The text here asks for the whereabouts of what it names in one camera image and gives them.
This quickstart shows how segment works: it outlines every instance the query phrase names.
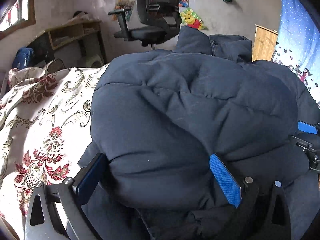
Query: chair seat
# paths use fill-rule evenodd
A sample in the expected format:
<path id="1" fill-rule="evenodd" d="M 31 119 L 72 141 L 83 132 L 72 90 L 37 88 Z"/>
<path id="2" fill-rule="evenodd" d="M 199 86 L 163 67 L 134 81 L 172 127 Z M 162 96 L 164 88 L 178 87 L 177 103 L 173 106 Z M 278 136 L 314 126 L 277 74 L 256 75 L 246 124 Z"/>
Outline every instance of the chair seat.
<path id="1" fill-rule="evenodd" d="M 129 30 L 131 40 L 139 40 L 148 44 L 157 44 L 165 37 L 165 30 L 156 26 L 145 26 Z M 125 38 L 122 32 L 116 32 L 115 38 Z"/>

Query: window frame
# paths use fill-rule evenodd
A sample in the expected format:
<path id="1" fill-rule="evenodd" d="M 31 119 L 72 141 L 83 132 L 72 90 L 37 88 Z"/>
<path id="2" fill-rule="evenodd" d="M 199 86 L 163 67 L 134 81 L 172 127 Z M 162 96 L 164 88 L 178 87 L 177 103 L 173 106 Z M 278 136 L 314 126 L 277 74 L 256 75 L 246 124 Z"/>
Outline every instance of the window frame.
<path id="1" fill-rule="evenodd" d="M 22 0 L 17 0 L 19 6 L 22 6 Z M 35 17 L 35 0 L 28 0 L 28 20 L 22 21 L 22 11 L 19 12 L 19 20 L 12 26 L 10 26 L 8 29 L 4 30 L 3 32 L 0 32 L 0 40 L 5 38 L 6 36 L 14 33 L 15 31 L 19 29 L 23 29 L 25 27 L 31 26 L 36 24 L 36 17 Z"/>

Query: metal bolt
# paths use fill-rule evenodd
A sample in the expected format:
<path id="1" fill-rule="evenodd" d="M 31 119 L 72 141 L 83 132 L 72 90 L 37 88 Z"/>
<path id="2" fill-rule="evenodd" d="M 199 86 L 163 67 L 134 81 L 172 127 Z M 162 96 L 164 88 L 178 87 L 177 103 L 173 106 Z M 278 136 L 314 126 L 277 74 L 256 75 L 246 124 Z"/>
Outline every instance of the metal bolt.
<path id="1" fill-rule="evenodd" d="M 64 181 L 63 181 L 63 182 L 64 182 L 65 184 L 71 184 L 71 183 L 72 183 L 72 181 L 73 181 L 73 178 L 71 178 L 71 177 L 67 177 L 67 178 L 65 178 L 65 179 L 64 179 Z"/>
<path id="2" fill-rule="evenodd" d="M 248 184 L 251 184 L 253 182 L 253 179 L 251 177 L 245 177 L 244 178 L 244 182 L 248 183 Z"/>
<path id="3" fill-rule="evenodd" d="M 282 186 L 281 182 L 279 182 L 278 180 L 275 181 L 275 185 L 276 185 L 276 187 L 281 187 Z"/>
<path id="4" fill-rule="evenodd" d="M 38 181 L 36 184 L 35 184 L 35 187 L 41 187 L 42 186 L 42 181 Z"/>

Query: winnie the pooh poster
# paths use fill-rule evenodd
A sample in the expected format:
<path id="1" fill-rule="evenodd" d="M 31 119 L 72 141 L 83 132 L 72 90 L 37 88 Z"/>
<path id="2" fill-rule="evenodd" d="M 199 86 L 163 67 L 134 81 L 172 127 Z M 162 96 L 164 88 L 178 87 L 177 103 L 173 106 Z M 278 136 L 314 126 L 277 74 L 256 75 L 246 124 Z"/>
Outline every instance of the winnie the pooh poster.
<path id="1" fill-rule="evenodd" d="M 191 28 L 197 30 L 204 30 L 206 27 L 203 24 L 202 19 L 190 8 L 188 7 L 180 13 L 182 18 L 182 24 L 187 25 Z"/>

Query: floral bedspread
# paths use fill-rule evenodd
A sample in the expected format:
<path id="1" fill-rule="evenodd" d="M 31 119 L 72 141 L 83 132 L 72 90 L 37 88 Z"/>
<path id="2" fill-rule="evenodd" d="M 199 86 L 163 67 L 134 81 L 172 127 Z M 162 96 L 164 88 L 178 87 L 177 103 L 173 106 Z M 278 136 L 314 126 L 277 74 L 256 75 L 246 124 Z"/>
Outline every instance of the floral bedspread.
<path id="1" fill-rule="evenodd" d="M 0 102 L 0 216 L 20 239 L 35 183 L 61 183 L 80 170 L 77 162 L 91 142 L 92 94 L 106 68 L 10 72 L 12 89 Z"/>

